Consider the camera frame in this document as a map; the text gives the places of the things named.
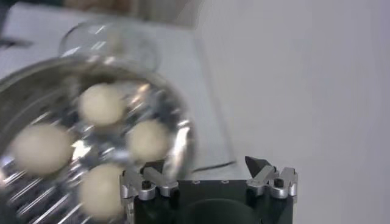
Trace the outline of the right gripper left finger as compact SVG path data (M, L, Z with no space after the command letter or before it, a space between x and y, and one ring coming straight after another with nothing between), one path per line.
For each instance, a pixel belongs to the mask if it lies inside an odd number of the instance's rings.
M121 204L126 213L126 223L135 223L136 198L151 201L157 194L173 198L179 191L179 182L162 174L163 163L164 161L148 162L139 172L127 167L119 176Z

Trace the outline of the person's bare hand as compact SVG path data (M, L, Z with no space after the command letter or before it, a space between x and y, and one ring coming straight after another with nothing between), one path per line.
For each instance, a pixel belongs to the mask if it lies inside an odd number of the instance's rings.
M126 14L132 11L132 0L63 0L67 8L91 11L91 12L114 12Z

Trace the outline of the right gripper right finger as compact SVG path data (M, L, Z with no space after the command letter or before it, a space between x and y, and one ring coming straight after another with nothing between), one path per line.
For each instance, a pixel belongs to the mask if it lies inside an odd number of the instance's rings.
M267 160L251 156L245 156L245 162L252 177L246 181L246 186L256 197L264 195L268 190L272 198L297 198L298 173L294 168L284 167L279 172Z

